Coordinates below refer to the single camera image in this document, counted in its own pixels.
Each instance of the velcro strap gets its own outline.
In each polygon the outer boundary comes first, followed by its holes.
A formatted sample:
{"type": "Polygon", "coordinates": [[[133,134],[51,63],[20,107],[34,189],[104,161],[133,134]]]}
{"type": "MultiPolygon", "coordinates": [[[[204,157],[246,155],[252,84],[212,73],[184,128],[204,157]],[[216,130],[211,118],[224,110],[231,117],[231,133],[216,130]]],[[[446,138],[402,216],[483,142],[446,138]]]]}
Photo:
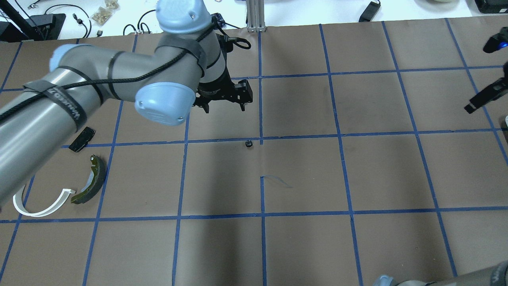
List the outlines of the velcro strap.
{"type": "Polygon", "coordinates": [[[39,79],[25,83],[23,87],[28,91],[42,93],[47,98],[51,99],[51,101],[58,104],[67,112],[67,114],[69,114],[76,124],[76,132],[85,125],[87,120],[85,110],[72,96],[69,95],[67,91],[60,86],[43,79],[39,79]]]}
{"type": "Polygon", "coordinates": [[[187,50],[191,55],[193,55],[198,60],[198,65],[201,68],[201,77],[205,76],[206,70],[206,53],[203,50],[203,47],[196,41],[192,39],[184,39],[177,35],[165,35],[159,41],[157,51],[160,47],[175,47],[187,50]]]}

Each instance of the black metal bar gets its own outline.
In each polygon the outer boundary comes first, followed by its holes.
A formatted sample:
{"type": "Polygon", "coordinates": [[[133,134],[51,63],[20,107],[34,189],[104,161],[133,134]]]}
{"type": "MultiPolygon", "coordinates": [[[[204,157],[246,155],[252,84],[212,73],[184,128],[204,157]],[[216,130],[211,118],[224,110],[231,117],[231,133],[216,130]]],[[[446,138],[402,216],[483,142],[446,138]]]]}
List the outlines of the black metal bar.
{"type": "Polygon", "coordinates": [[[30,39],[36,40],[36,41],[42,41],[43,37],[42,35],[39,35],[39,33],[32,27],[28,22],[21,17],[19,12],[14,9],[14,7],[11,6],[11,4],[7,0],[0,0],[0,9],[4,13],[8,15],[11,20],[18,25],[19,29],[27,35],[30,39]]]}

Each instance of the white plastic bracket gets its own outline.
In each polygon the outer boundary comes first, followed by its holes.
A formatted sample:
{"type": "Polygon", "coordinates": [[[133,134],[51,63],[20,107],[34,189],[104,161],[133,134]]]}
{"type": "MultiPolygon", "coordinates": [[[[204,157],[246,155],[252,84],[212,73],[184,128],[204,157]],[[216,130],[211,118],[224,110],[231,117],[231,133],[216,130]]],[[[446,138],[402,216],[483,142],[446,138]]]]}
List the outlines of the white plastic bracket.
{"type": "Polygon", "coordinates": [[[20,214],[31,217],[43,217],[54,213],[65,203],[65,201],[69,198],[69,195],[76,193],[75,190],[62,189],[62,193],[60,194],[60,196],[56,199],[56,201],[52,205],[49,206],[49,208],[37,213],[30,213],[23,206],[22,198],[24,189],[25,185],[23,185],[19,189],[19,191],[12,197],[12,203],[14,204],[14,207],[20,214]]]}

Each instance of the blue light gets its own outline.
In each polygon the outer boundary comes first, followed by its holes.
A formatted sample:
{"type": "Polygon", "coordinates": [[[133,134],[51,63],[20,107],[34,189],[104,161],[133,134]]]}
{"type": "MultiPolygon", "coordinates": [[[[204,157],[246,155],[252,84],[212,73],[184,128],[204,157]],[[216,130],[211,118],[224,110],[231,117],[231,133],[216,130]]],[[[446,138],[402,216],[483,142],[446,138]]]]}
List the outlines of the blue light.
{"type": "Polygon", "coordinates": [[[501,43],[499,43],[499,46],[497,46],[497,49],[498,49],[498,50],[501,50],[502,48],[507,47],[507,46],[508,46],[508,43],[506,43],[506,42],[501,42],[501,43]]]}

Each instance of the white floor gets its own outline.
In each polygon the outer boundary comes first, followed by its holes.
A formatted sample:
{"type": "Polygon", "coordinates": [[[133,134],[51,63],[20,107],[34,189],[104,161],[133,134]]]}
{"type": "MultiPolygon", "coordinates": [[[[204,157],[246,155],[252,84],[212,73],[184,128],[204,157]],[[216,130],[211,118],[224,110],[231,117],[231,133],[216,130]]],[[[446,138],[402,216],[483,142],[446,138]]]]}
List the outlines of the white floor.
{"type": "MultiPolygon", "coordinates": [[[[14,0],[8,0],[17,8],[14,0]]],[[[99,6],[104,6],[103,0],[41,0],[36,9],[27,7],[35,0],[18,0],[29,15],[43,14],[44,11],[56,4],[74,4],[81,6],[91,16],[99,6]]],[[[120,9],[103,25],[92,22],[91,37],[95,37],[98,30],[103,36],[122,35],[123,27],[127,24],[137,25],[139,17],[146,11],[155,8],[157,0],[119,0],[120,9]]],[[[239,0],[204,0],[210,13],[219,12],[226,22],[244,27],[246,17],[245,1],[239,0]]],[[[311,25],[326,23],[357,22],[370,0],[265,0],[266,26],[311,25]]],[[[449,3],[435,0],[381,0],[382,6],[375,21],[454,18],[486,15],[478,11],[474,0],[452,0],[449,3]]],[[[84,27],[78,25],[72,18],[76,13],[81,19],[86,19],[83,12],[75,7],[53,8],[49,13],[66,13],[67,19],[60,33],[60,39],[79,38],[84,34],[84,27]]],[[[160,33],[155,13],[143,18],[150,30],[160,33]]]]}

